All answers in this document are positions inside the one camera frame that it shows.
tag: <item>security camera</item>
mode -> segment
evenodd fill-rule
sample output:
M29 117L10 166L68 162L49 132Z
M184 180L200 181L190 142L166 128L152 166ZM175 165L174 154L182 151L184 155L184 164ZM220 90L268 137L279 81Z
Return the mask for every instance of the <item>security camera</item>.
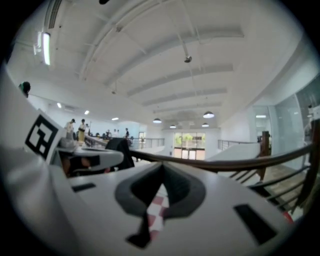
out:
M190 63L191 61L192 61L192 57L191 56L185 57L185 60L184 60L185 63Z

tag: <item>window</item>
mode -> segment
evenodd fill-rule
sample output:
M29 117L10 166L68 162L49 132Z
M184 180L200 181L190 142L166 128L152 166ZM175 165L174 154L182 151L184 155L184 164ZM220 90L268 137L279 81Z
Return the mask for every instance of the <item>window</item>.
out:
M206 134L203 132L174 133L173 157L191 160L205 159Z

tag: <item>red and white checkered cloth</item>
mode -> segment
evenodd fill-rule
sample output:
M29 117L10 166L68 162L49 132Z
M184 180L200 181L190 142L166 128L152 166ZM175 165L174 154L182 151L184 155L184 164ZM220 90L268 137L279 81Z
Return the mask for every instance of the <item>red and white checkered cloth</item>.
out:
M149 233L151 240L153 240L157 234L163 229L163 212L169 207L168 194L165 186L162 184L152 203L147 209Z

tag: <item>wooden post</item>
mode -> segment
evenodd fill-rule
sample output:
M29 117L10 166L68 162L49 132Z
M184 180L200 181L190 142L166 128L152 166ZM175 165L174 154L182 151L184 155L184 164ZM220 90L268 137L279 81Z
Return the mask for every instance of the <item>wooden post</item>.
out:
M260 157L269 156L269 137L270 135L268 131L262 132L262 140L260 142ZM263 181L266 174L266 168L259 169L257 173L260 176L260 181Z
M315 184L320 163L320 119L311 122L312 144L314 148L309 155L310 168L306 173L301 193L295 203L295 206L301 205L312 192Z

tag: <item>fluorescent light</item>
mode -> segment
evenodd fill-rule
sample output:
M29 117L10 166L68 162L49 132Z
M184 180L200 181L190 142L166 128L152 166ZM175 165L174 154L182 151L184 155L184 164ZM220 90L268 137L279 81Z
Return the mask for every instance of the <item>fluorescent light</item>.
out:
M154 122L155 124L161 124L161 123L162 123L159 118L154 119L153 122Z
M43 34L43 52L44 52L44 62L50 65L50 34Z
M205 112L203 115L203 118L214 118L214 117L215 117L215 114L210 111Z

